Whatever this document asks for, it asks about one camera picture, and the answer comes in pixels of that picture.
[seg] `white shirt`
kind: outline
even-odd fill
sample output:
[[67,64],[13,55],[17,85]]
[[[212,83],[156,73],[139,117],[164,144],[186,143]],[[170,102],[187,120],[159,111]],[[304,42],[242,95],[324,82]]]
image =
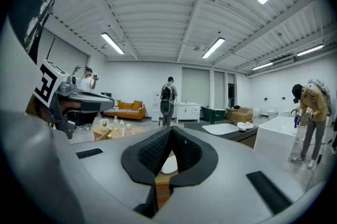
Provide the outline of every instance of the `white shirt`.
[[76,78],[77,88],[84,91],[92,91],[94,80],[90,77],[88,78]]

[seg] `cable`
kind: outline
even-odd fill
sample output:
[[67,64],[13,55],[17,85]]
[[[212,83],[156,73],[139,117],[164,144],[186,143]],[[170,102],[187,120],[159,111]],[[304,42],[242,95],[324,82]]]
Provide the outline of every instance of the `cable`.
[[307,187],[306,187],[306,189],[305,189],[305,192],[306,192],[306,190],[307,190],[307,188],[308,188],[308,186],[309,186],[311,180],[313,181],[314,185],[315,185],[315,180],[314,180],[314,177],[313,177],[314,174],[311,174],[311,172],[309,171],[308,164],[306,163],[305,160],[304,160],[304,164],[305,164],[305,166],[306,166],[306,170],[307,170],[308,174],[309,174],[310,177],[311,177],[311,179],[310,179],[310,181],[309,181],[309,183],[308,183],[308,185],[307,185]]
[[311,174],[311,172],[309,172],[308,165],[307,165],[307,163],[304,161],[305,166],[306,166],[306,170],[308,171],[308,173],[309,173],[309,175],[310,175],[310,177],[311,177],[311,179],[310,179],[308,185],[307,185],[306,188],[305,188],[305,192],[307,192],[307,190],[308,190],[308,188],[309,188],[309,185],[310,185],[311,181],[313,182],[314,185],[316,185],[315,180],[314,180],[314,175],[315,175],[315,173],[316,173],[316,170],[317,170],[317,168],[318,168],[318,165],[321,163],[321,159],[322,159],[322,156],[323,156],[323,152],[324,152],[324,150],[325,150],[324,145],[330,144],[331,142],[332,142],[332,140],[330,140],[329,142],[322,142],[322,143],[321,143],[321,145],[323,145],[323,150],[322,150],[322,153],[318,156],[318,159],[317,159],[317,165],[316,165],[316,168],[315,168],[315,170],[313,171],[312,174]]

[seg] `bottle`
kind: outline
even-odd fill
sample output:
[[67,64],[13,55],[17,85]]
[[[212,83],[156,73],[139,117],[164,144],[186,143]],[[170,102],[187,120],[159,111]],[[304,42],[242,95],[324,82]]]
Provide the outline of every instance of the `bottle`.
[[115,116],[115,119],[114,119],[114,125],[115,125],[114,129],[118,129],[118,119],[117,119],[116,116]]
[[120,121],[120,132],[121,132],[121,137],[124,137],[125,135],[125,123],[123,120]]
[[120,121],[120,128],[123,129],[125,127],[125,123],[123,120]]

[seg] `window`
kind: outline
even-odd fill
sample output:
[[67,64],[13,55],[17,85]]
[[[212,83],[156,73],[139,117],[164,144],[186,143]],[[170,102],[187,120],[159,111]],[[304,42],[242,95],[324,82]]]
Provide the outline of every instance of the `window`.
[[210,100],[210,72],[208,70],[182,69],[181,102],[196,102],[207,107]]

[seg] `black hair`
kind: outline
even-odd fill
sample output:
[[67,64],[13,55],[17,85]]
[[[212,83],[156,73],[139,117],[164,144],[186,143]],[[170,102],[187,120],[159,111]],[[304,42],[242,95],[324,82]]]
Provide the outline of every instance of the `black hair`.
[[294,85],[292,93],[293,93],[293,95],[294,95],[295,98],[301,99],[302,88],[303,88],[303,86],[300,85],[300,84],[295,84]]
[[93,73],[93,70],[90,67],[88,67],[88,66],[85,67],[85,70]]

